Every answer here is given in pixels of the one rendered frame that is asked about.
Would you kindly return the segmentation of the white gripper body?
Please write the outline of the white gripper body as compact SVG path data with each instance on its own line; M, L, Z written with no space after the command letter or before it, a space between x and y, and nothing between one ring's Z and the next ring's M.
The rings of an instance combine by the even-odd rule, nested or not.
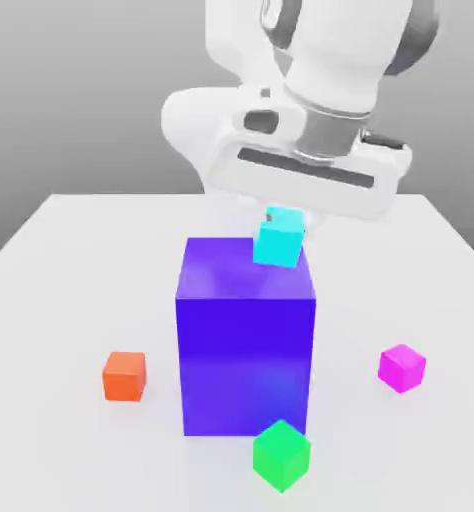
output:
M316 126L321 117L295 106L234 113L218 135L206 183L314 214L381 217L411 165L411 149L357 127L342 146L318 154L309 143L337 138Z

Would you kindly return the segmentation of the small cyan cube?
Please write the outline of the small cyan cube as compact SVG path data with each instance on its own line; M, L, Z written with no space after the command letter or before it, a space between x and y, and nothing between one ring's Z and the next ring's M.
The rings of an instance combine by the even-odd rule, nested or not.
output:
M303 213L297 209L268 206L253 240L253 262L295 268L305 235Z

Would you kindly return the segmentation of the small magenta cube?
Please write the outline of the small magenta cube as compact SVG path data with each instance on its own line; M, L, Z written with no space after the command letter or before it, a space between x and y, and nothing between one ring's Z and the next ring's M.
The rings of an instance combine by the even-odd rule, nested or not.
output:
M396 345L380 355L378 378L399 394L422 383L426 358L405 344Z

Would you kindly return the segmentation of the small orange cube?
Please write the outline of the small orange cube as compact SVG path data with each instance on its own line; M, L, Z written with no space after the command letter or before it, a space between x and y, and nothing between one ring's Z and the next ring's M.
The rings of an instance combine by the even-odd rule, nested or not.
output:
M110 353L102 372L105 398L139 402L146 386L146 359L142 352Z

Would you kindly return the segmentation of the small green cube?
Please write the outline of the small green cube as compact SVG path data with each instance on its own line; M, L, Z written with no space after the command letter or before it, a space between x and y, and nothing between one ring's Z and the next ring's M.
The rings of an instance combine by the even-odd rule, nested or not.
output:
M253 440L253 470L280 493L288 490L309 469L311 442L284 420Z

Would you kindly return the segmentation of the large purple box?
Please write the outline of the large purple box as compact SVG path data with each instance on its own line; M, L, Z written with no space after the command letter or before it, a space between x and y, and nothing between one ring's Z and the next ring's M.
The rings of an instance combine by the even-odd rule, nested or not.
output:
M250 238L188 238L175 297L183 430L306 429L316 296L296 267L253 260Z

